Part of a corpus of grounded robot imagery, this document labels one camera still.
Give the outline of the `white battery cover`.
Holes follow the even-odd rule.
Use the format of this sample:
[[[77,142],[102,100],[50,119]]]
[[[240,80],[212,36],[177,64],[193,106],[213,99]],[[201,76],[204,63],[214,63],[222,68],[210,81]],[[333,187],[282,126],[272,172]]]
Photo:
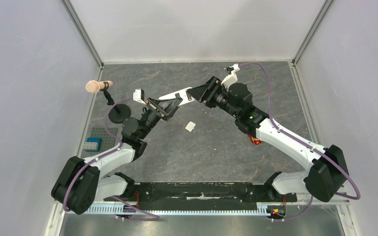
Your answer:
[[[186,127],[185,127],[185,130],[187,130],[188,132],[192,132],[195,128],[196,124],[192,121],[190,121]]]

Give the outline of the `white remote control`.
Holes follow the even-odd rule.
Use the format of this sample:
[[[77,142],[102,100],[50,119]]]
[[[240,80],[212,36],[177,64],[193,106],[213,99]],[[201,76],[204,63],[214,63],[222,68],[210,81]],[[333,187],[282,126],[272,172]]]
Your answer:
[[[167,100],[167,99],[175,99],[175,98],[181,98],[182,101],[179,104],[179,106],[186,105],[188,103],[194,102],[195,99],[188,93],[188,90],[191,89],[191,87],[183,88],[181,90],[163,95],[159,97],[159,100]]]

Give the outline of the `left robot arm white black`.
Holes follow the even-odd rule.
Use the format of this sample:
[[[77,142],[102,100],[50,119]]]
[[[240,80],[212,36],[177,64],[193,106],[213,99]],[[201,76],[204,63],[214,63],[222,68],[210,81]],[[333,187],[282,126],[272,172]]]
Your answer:
[[[95,156],[82,159],[69,158],[56,180],[51,197],[63,205],[65,211],[84,213],[94,201],[120,197],[123,201],[133,198],[135,188],[120,174],[109,175],[124,164],[137,160],[145,151],[146,136],[160,120],[173,117],[182,98],[158,100],[148,98],[146,110],[140,119],[127,116],[119,143]]]

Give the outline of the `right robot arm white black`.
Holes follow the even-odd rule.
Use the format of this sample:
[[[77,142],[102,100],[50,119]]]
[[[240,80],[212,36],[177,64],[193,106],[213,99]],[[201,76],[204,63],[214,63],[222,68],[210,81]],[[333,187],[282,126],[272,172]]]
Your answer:
[[[212,77],[187,93],[209,108],[224,110],[235,118],[240,131],[276,147],[304,168],[302,172],[277,174],[264,188],[269,200],[276,201],[287,193],[308,192],[321,202],[329,202],[339,194],[348,173],[342,149],[313,143],[281,126],[253,105],[247,85],[226,87]]]

